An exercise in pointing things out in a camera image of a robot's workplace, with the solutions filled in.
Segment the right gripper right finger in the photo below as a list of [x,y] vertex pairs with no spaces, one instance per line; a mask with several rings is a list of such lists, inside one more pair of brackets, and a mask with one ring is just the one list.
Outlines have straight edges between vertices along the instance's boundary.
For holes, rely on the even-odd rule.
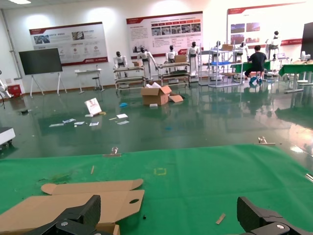
[[255,206],[246,197],[237,199],[237,220],[246,235],[311,235],[279,213]]

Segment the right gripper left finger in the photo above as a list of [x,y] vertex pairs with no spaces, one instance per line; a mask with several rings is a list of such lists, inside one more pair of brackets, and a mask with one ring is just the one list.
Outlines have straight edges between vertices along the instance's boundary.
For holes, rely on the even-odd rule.
[[34,221],[42,216],[42,225],[25,232],[26,235],[115,235],[115,226],[97,228],[101,217],[101,196],[93,195],[84,204],[57,205],[49,202],[36,208]]

